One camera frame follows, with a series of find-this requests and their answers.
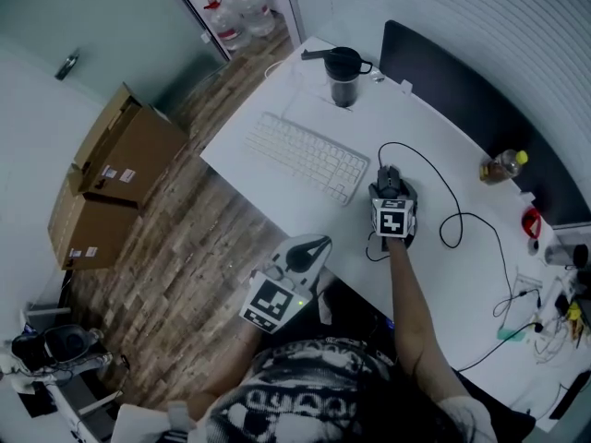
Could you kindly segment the clear bottle with black lid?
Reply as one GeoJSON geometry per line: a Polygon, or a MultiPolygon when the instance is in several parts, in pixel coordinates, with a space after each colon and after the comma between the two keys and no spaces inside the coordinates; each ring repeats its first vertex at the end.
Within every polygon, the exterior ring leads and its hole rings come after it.
{"type": "Polygon", "coordinates": [[[552,245],[544,254],[545,262],[566,269],[584,269],[591,259],[591,251],[586,244],[552,245]]]}

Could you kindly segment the open brown cardboard box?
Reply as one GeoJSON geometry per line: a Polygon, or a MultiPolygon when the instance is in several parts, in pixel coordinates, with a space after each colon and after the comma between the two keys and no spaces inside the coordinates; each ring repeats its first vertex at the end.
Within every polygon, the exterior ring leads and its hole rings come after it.
{"type": "Polygon", "coordinates": [[[84,138],[67,174],[74,194],[143,204],[188,135],[123,83],[84,138]]]}

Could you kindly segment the closed brown cardboard box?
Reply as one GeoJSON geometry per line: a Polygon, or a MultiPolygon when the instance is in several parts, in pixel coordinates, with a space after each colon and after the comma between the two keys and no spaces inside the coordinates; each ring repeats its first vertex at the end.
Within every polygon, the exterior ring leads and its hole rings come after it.
{"type": "Polygon", "coordinates": [[[62,270],[112,267],[138,216],[135,202],[76,194],[64,182],[48,224],[57,265],[62,270]]]}

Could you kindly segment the black lidded tumbler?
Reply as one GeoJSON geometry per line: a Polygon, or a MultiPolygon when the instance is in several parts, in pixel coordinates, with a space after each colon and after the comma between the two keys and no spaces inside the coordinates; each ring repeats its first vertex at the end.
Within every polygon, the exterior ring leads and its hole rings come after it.
{"type": "Polygon", "coordinates": [[[341,108],[352,106],[358,96],[358,79],[370,73],[373,64],[348,47],[335,47],[323,59],[335,105],[341,108]]]}

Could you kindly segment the white metal stand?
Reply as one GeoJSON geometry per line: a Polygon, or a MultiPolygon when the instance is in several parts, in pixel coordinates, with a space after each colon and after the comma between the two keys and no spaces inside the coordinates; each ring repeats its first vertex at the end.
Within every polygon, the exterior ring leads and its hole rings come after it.
{"type": "Polygon", "coordinates": [[[18,393],[30,417],[59,414],[77,443],[111,443],[121,390],[110,391],[93,371],[18,393]]]}

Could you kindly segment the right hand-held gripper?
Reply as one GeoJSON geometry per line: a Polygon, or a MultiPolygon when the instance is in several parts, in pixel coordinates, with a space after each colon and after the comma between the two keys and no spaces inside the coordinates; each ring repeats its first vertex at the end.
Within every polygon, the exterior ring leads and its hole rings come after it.
{"type": "Polygon", "coordinates": [[[382,198],[378,181],[368,186],[371,198],[371,223],[375,235],[381,239],[381,249],[387,250],[387,239],[401,240],[406,247],[416,235],[417,192],[410,183],[400,179],[397,199],[382,198]]]}

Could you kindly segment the white keyboard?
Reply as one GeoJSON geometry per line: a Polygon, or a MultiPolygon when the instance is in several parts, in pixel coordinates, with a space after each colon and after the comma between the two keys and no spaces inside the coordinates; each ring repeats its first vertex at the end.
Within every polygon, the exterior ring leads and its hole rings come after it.
{"type": "Polygon", "coordinates": [[[343,207],[369,167],[360,152],[271,113],[260,116],[244,143],[343,207]]]}

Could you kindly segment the person's right forearm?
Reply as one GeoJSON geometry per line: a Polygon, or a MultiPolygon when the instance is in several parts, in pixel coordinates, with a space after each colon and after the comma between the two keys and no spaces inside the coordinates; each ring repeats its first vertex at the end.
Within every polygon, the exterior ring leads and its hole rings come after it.
{"type": "Polygon", "coordinates": [[[394,341],[403,371],[434,402],[467,392],[437,340],[427,301],[404,242],[389,239],[394,341]]]}

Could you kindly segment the red plastic gadget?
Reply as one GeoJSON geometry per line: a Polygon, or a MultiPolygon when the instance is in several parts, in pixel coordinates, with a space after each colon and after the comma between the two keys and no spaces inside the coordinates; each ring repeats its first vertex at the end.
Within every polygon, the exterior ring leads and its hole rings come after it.
{"type": "Polygon", "coordinates": [[[521,219],[524,232],[529,238],[537,240],[542,230],[542,218],[535,207],[528,208],[521,219]]]}

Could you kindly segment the tea bottle with yellow cap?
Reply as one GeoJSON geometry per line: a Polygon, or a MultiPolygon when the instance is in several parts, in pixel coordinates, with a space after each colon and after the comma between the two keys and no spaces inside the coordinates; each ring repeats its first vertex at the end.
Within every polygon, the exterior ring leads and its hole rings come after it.
{"type": "Polygon", "coordinates": [[[480,165],[479,178],[487,185],[496,185],[516,177],[527,162],[525,150],[505,150],[480,165]]]}

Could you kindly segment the black flat tablet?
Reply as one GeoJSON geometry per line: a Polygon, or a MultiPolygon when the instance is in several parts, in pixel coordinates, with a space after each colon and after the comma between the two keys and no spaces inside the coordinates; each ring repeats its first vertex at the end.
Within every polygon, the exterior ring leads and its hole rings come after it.
{"type": "Polygon", "coordinates": [[[591,380],[591,369],[580,373],[572,385],[565,391],[557,406],[549,416],[550,420],[560,420],[567,410],[571,407],[578,394],[585,388],[591,380]]]}

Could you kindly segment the person's patterned shirt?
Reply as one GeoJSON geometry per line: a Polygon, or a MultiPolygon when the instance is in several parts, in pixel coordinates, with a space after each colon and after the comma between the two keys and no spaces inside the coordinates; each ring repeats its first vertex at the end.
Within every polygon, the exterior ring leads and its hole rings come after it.
{"type": "Polygon", "coordinates": [[[476,399],[433,402],[362,341],[317,339],[257,354],[199,420],[121,407],[111,443],[496,443],[476,399]]]}

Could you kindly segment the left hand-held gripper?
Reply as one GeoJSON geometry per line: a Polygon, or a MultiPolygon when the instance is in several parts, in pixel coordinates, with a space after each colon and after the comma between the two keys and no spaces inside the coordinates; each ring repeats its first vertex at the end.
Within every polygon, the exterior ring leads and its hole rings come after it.
{"type": "Polygon", "coordinates": [[[311,287],[331,251],[332,240],[323,234],[281,242],[271,260],[252,271],[239,316],[266,333],[276,333],[312,300],[311,287]]]}

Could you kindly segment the person's left forearm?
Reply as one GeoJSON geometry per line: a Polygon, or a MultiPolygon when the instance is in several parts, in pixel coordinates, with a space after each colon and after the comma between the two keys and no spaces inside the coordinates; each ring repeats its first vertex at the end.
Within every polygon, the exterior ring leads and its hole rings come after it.
{"type": "Polygon", "coordinates": [[[198,421],[220,397],[239,386],[254,357],[270,344],[266,333],[241,319],[229,348],[214,360],[211,372],[188,399],[189,416],[198,421]]]}

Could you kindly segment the black wired mouse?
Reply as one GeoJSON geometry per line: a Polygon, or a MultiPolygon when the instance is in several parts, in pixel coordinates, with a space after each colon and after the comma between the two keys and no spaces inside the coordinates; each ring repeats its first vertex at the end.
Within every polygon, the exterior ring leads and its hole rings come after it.
{"type": "Polygon", "coordinates": [[[397,199],[401,195],[399,171],[391,165],[380,167],[375,190],[379,198],[397,199]]]}

